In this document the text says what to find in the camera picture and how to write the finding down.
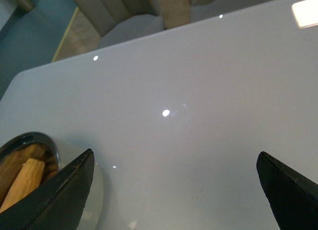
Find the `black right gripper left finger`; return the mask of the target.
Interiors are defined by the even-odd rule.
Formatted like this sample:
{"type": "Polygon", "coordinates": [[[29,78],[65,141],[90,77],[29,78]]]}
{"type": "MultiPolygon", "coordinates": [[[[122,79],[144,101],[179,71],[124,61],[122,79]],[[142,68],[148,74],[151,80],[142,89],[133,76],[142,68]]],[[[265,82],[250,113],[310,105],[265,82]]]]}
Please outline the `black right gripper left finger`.
{"type": "Polygon", "coordinates": [[[94,173],[87,149],[56,175],[0,215],[2,230],[75,230],[79,226],[94,173]]]}

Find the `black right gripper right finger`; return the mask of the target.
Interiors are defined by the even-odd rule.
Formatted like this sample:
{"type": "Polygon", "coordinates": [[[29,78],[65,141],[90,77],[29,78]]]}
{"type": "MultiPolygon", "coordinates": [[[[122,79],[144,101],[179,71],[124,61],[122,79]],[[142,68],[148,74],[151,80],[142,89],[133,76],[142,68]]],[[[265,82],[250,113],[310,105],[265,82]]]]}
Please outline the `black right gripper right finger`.
{"type": "Polygon", "coordinates": [[[263,192],[281,230],[318,228],[318,185],[266,152],[256,170],[263,192]]]}

